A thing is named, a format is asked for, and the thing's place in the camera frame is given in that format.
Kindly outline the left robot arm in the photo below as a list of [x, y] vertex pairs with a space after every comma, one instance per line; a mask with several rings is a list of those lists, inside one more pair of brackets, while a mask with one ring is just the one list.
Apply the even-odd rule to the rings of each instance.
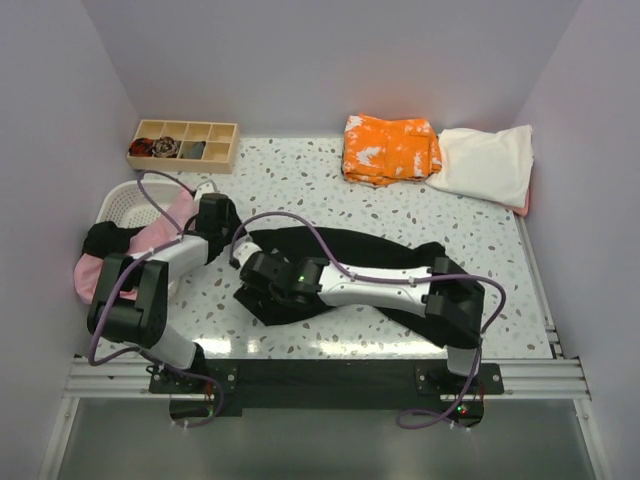
[[228, 196], [205, 193], [186, 232], [138, 256], [107, 256], [87, 316], [90, 363], [104, 362], [95, 358], [103, 338], [170, 365], [171, 378], [183, 391], [200, 390], [207, 380], [204, 354], [169, 325], [169, 284], [215, 260], [240, 225]]

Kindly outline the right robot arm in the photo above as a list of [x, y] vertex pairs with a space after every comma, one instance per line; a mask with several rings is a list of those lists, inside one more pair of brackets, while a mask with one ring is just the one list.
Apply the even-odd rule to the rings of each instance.
[[380, 269], [336, 265], [323, 258], [290, 263], [254, 243], [235, 250], [238, 301], [264, 323], [282, 324], [351, 305], [371, 306], [402, 317], [406, 327], [446, 350], [445, 379], [459, 393], [481, 380], [481, 320], [485, 289], [455, 262]]

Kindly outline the black t-shirt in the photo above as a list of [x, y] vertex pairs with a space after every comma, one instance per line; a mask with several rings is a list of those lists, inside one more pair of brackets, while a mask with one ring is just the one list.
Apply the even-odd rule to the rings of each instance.
[[[255, 230], [250, 236], [250, 241], [256, 243], [262, 251], [280, 254], [291, 263], [297, 263], [305, 258], [323, 258], [338, 266], [400, 269], [431, 266], [440, 257], [448, 258], [444, 247], [437, 242], [425, 243], [410, 249], [387, 239], [344, 229], [319, 228], [311, 231], [306, 227], [290, 227]], [[388, 315], [384, 310], [379, 311], [406, 327], [400, 315]], [[286, 320], [282, 324], [264, 323], [256, 318], [266, 326], [277, 326], [306, 321], [313, 317], [303, 318], [295, 312], [291, 320]]]

